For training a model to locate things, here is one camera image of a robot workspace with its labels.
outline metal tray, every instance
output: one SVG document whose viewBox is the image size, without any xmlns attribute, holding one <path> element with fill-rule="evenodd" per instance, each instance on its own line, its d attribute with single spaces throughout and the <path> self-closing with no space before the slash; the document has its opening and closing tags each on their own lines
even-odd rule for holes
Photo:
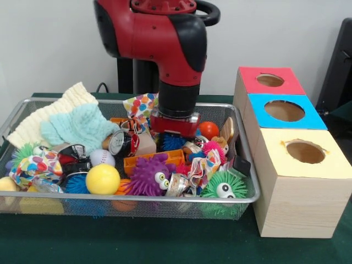
<svg viewBox="0 0 352 264">
<path fill-rule="evenodd" d="M 9 118 L 0 128 L 0 175 L 5 175 L 5 164 L 10 160 L 14 147 L 6 137 L 14 131 L 19 123 L 32 112 L 54 102 L 55 98 L 29 98 L 21 101 L 12 111 Z M 122 101 L 99 100 L 99 107 L 103 115 L 111 117 L 125 117 L 126 110 Z M 0 191 L 0 213 L 33 213 L 43 215 L 80 215 L 80 216 L 128 216 L 128 217 L 167 217 L 193 219 L 233 219 L 238 220 L 248 205 L 259 198 L 260 188 L 254 169 L 252 157 L 242 119 L 237 108 L 231 104 L 197 103 L 195 111 L 201 114 L 201 122 L 208 120 L 222 127 L 228 117 L 235 121 L 239 131 L 237 142 L 231 142 L 229 158 L 234 157 L 234 148 L 237 153 L 251 162 L 249 177 L 244 179 L 248 188 L 245 199 L 220 199 L 201 197 L 149 197 L 149 196 L 117 196 L 91 194 L 50 194 L 39 192 L 8 192 Z M 122 178 L 123 160 L 116 165 Z M 6 206 L 4 199 L 10 199 L 11 206 Z M 129 212 L 120 212 L 114 209 L 113 201 L 137 201 L 135 209 Z M 204 213 L 210 206 L 234 206 L 235 213 L 215 215 Z"/>
</svg>

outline robot handle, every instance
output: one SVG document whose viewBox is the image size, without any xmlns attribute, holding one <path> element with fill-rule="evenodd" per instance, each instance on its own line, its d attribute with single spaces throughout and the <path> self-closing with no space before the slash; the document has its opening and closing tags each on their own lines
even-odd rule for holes
<svg viewBox="0 0 352 264">
<path fill-rule="evenodd" d="M 196 15 L 203 20 L 205 26 L 214 26 L 220 21 L 220 10 L 215 5 L 201 0 L 195 0 L 195 2 L 197 10 L 206 13 L 206 15 Z"/>
</svg>

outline white wall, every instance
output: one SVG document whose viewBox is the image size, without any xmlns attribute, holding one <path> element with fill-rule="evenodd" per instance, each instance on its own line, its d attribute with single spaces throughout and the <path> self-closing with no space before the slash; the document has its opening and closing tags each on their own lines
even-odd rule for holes
<svg viewBox="0 0 352 264">
<path fill-rule="evenodd" d="M 232 95 L 240 65 L 292 67 L 315 103 L 351 0 L 213 0 L 202 94 Z M 33 92 L 117 90 L 116 62 L 102 45 L 92 0 L 0 2 L 0 123 Z"/>
</svg>

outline baseball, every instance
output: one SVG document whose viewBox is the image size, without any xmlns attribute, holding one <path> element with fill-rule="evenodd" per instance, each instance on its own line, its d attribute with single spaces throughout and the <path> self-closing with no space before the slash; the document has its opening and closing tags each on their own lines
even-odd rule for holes
<svg viewBox="0 0 352 264">
<path fill-rule="evenodd" d="M 92 166 L 97 166 L 99 164 L 105 163 L 115 167 L 115 159 L 107 150 L 94 150 L 90 154 L 90 162 Z"/>
</svg>

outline purple spiky ball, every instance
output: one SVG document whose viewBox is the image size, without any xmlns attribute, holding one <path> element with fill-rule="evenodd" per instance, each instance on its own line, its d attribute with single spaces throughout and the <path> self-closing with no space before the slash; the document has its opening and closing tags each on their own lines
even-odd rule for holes
<svg viewBox="0 0 352 264">
<path fill-rule="evenodd" d="M 138 158 L 133 174 L 130 176 L 131 182 L 127 189 L 131 188 L 128 195 L 144 196 L 162 196 L 165 190 L 160 188 L 156 182 L 156 173 L 163 173 L 167 180 L 170 180 L 171 174 L 176 170 L 175 164 L 165 164 L 168 159 L 166 153 L 155 154 L 153 157 Z"/>
</svg>

